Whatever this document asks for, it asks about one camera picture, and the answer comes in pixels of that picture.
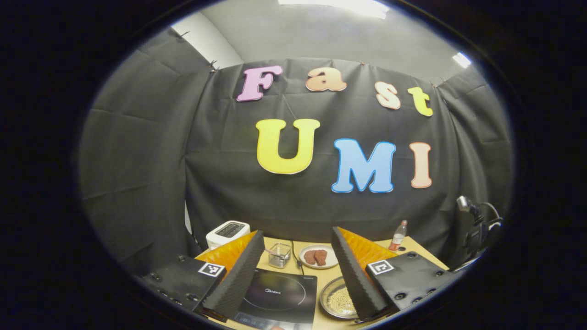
plastic bottle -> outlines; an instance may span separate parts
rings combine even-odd
[[[402,224],[396,229],[395,234],[393,234],[392,243],[389,245],[390,250],[397,251],[397,248],[400,247],[400,244],[403,242],[404,237],[407,234],[407,220],[402,220]]]

letter m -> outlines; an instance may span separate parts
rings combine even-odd
[[[375,176],[369,190],[373,193],[388,193],[393,190],[392,157],[396,146],[389,142],[379,142],[369,160],[365,158],[359,143],[353,139],[338,139],[334,147],[340,153],[338,179],[332,185],[336,193],[350,193],[355,188],[350,183],[351,173],[355,177],[359,191],[365,190],[371,177]]]

letter u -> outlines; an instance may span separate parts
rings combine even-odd
[[[320,127],[315,119],[298,119],[293,126],[299,130],[298,154],[291,159],[279,156],[279,133],[285,127],[281,119],[265,119],[257,122],[259,130],[257,160],[259,165],[271,173],[295,174],[305,170],[314,154],[314,131]]]

tabletop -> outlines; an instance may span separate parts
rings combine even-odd
[[[271,237],[264,237],[264,240],[265,240],[265,247],[266,248],[271,248],[275,243],[283,243],[283,244],[291,245],[291,242],[288,240],[279,240],[277,238],[271,238]],[[375,243],[381,245],[382,247],[387,248],[389,246],[389,244],[391,243],[391,239],[384,240],[384,241],[376,241]],[[296,257],[299,259],[299,252],[303,248],[305,248],[309,245],[314,245],[314,244],[331,246],[329,243],[312,243],[312,242],[293,241],[293,251],[292,252],[295,253]],[[434,264],[436,264],[440,268],[442,268],[444,270],[448,270],[448,267],[446,267],[446,265],[444,265],[432,253],[428,252],[425,248],[423,248],[420,244],[418,244],[411,237],[406,236],[400,246],[405,247],[406,249],[404,251],[399,251],[399,250],[394,251],[396,254],[399,255],[399,254],[407,253],[409,251],[414,251],[414,252],[418,253],[419,255],[421,255],[422,257],[430,260],[431,262],[433,262]],[[291,257],[291,259],[289,260],[289,262],[287,263],[287,265],[283,269],[279,269],[279,268],[270,266],[269,265],[269,255],[268,255],[267,251],[264,251],[263,254],[261,255],[261,258],[259,259],[259,263],[257,264],[257,268],[263,269],[263,270],[268,270],[268,271],[284,272],[284,273],[288,273],[288,274],[299,274],[299,275],[302,274],[302,271],[297,267],[295,259],[293,257]],[[336,265],[332,268],[327,268],[327,269],[322,269],[322,270],[310,268],[310,267],[307,267],[304,265],[303,271],[304,271],[305,275],[314,275],[318,278],[318,287],[317,287],[317,292],[316,292],[317,297],[320,297],[320,293],[322,292],[322,289],[324,289],[324,286],[326,286],[326,284],[328,284],[330,281],[334,280],[335,278],[342,276],[342,273],[340,272],[340,265]],[[227,326],[229,328],[233,328],[233,329],[237,329],[237,330],[255,329],[250,326],[235,322],[231,319],[227,320],[226,323],[219,322],[214,319],[211,319],[211,320],[214,322],[217,322],[219,324],[222,324],[224,326]],[[312,325],[312,329],[314,329],[314,330],[316,330],[316,329],[358,329],[363,326],[369,325],[371,323],[375,323],[377,321],[378,321],[378,319],[371,321],[371,322],[356,324],[354,322],[354,320],[352,320],[352,319],[336,318],[334,316],[331,316],[327,312],[325,312],[322,309],[322,307],[320,306],[320,302],[318,301],[318,299],[316,299],[316,309],[315,309],[314,322]]]

black induction cooktop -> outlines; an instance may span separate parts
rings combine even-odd
[[[317,283],[315,276],[255,269],[234,320],[257,329],[310,330]]]

